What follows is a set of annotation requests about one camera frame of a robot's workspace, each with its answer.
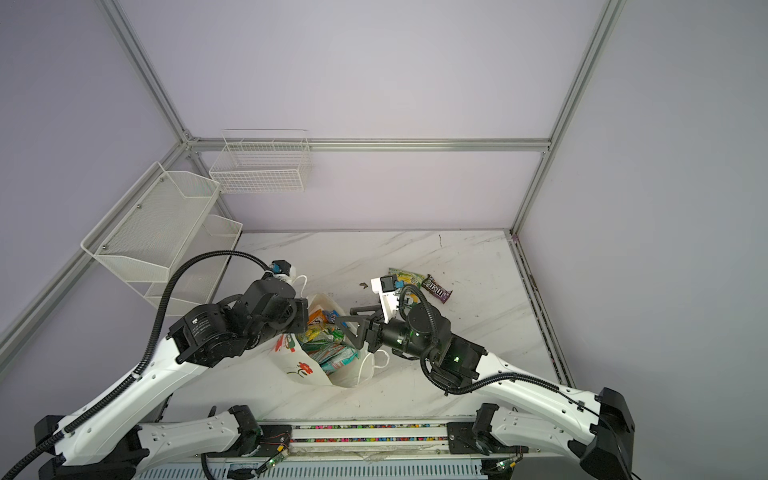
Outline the teal snack packet top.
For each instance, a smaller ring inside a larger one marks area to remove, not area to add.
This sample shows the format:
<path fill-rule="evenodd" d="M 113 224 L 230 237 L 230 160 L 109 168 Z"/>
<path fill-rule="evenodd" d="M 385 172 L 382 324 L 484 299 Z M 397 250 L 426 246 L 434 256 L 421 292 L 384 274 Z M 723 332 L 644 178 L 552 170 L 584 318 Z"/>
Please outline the teal snack packet top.
<path fill-rule="evenodd" d="M 359 357 L 359 351 L 346 344 L 332 344 L 318 352 L 315 361 L 331 375 Z"/>

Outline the orange snack packet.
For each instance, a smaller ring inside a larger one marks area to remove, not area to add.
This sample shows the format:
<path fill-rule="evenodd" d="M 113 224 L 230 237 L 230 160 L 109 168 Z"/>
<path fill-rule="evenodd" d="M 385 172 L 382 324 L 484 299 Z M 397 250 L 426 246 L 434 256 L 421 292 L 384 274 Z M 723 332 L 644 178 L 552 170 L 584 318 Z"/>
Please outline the orange snack packet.
<path fill-rule="evenodd" d="M 325 314 L 325 311 L 323 309 L 318 308 L 318 309 L 314 309 L 313 311 L 310 312 L 309 319 L 308 319 L 308 325 L 309 326 L 316 326 L 316 325 L 322 326 L 322 325 L 326 325 L 328 323 L 329 323 L 329 321 L 328 321 L 328 319 L 326 317 L 326 314 Z"/>

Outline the white floral paper bag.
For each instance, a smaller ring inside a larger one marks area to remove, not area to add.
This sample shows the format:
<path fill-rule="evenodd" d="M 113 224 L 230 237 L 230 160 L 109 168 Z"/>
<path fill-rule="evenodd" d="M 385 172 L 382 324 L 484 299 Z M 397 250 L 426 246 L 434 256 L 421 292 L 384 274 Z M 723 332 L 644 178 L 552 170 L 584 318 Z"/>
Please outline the white floral paper bag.
<path fill-rule="evenodd" d="M 389 366 L 390 355 L 354 347 L 334 324 L 346 311 L 324 294 L 309 297 L 309 319 L 298 334 L 277 337 L 268 357 L 288 379 L 306 385 L 356 388 Z"/>

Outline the green snack packet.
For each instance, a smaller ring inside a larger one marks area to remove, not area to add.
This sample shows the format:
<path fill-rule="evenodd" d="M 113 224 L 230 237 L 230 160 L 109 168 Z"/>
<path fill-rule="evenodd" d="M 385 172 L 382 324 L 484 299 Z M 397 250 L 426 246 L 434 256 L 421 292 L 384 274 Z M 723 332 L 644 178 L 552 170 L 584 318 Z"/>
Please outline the green snack packet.
<path fill-rule="evenodd" d="M 303 351 L 307 354 L 313 354 L 331 345 L 340 344 L 344 337 L 344 333 L 332 324 L 310 325 L 305 332 L 296 335 Z"/>

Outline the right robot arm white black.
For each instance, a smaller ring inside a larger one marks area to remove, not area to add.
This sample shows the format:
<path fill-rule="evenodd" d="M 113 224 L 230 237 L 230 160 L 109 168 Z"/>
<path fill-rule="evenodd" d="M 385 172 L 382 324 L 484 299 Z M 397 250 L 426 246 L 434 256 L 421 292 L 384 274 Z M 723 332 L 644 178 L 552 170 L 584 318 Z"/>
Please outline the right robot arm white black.
<path fill-rule="evenodd" d="M 476 441 L 486 453 L 503 442 L 493 420 L 508 404 L 548 423 L 547 440 L 595 479 L 632 479 L 636 425 L 622 393 L 604 387 L 577 390 L 520 369 L 452 331 L 430 303 L 402 312 L 356 309 L 334 325 L 358 349 L 382 348 L 416 361 L 426 380 L 446 396 L 488 396 L 475 414 Z"/>

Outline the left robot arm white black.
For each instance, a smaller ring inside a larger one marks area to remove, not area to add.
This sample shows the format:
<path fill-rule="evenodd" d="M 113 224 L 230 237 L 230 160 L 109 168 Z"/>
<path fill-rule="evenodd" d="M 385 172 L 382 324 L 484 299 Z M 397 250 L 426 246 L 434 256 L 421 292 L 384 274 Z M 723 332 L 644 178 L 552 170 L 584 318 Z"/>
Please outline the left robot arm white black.
<path fill-rule="evenodd" d="M 308 316 L 307 299 L 275 277 L 254 281 L 241 295 L 193 308 L 153 341 L 148 357 L 81 412 L 47 416 L 36 424 L 36 448 L 52 456 L 40 467 L 39 478 L 132 479 L 197 454 L 256 452 L 265 435 L 246 405 L 187 422 L 148 418 L 223 360 L 300 332 Z"/>

